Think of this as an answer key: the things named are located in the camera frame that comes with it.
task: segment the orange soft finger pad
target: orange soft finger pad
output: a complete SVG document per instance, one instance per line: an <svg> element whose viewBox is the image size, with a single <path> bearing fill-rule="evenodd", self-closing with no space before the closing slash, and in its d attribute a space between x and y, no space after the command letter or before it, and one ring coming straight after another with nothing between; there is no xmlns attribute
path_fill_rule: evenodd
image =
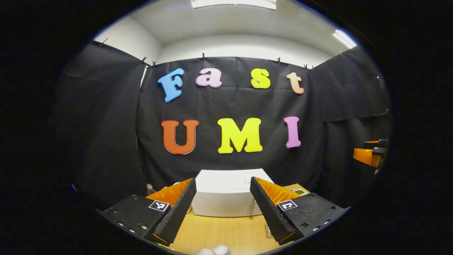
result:
<svg viewBox="0 0 453 255"><path fill-rule="evenodd" d="M269 198L272 200L275 206L277 206L277 203L280 203L282 201L300 197L299 194L289 191L281 186L278 186L277 184L265 181L258 177L254 178L258 181L258 183L261 185L261 187L266 192L267 196L269 196Z"/></svg>
<svg viewBox="0 0 453 255"><path fill-rule="evenodd" d="M174 206L176 201L178 200L181 193L187 187L187 184L192 180L192 178L182 181L178 184L172 185L170 187L164 188L156 193L153 193L146 198L152 200L158 200L161 202L169 203L171 207Z"/></svg>

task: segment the wooden table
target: wooden table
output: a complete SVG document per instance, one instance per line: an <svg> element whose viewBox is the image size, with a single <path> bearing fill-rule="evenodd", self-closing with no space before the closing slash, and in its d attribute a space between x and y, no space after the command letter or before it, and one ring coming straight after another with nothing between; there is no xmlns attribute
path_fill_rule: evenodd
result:
<svg viewBox="0 0 453 255"><path fill-rule="evenodd" d="M299 184L284 188L302 189L309 193ZM170 248L193 255L202 248L226 245L230 248L231 255L253 255L281 247L273 238L267 238L265 226L266 221L262 215L209 217L195 215L191 210L186 214Z"/></svg>

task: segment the yellow letter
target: yellow letter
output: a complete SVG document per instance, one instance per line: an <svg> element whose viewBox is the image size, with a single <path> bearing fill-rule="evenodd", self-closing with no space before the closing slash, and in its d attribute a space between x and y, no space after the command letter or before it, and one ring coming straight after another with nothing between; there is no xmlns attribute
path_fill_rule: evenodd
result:
<svg viewBox="0 0 453 255"><path fill-rule="evenodd" d="M255 68L251 72L254 88L268 88L270 86L269 72L266 69Z"/></svg>
<svg viewBox="0 0 453 255"><path fill-rule="evenodd" d="M231 118L221 118L217 121L217 124L222 127L222 145L219 148L219 153L233 152L233 148L230 146L230 140L233 142L237 152L241 152L246 140L247 145L244 148L246 152L260 152L263 150L260 144L260 119L247 119L242 131L239 130Z"/></svg>

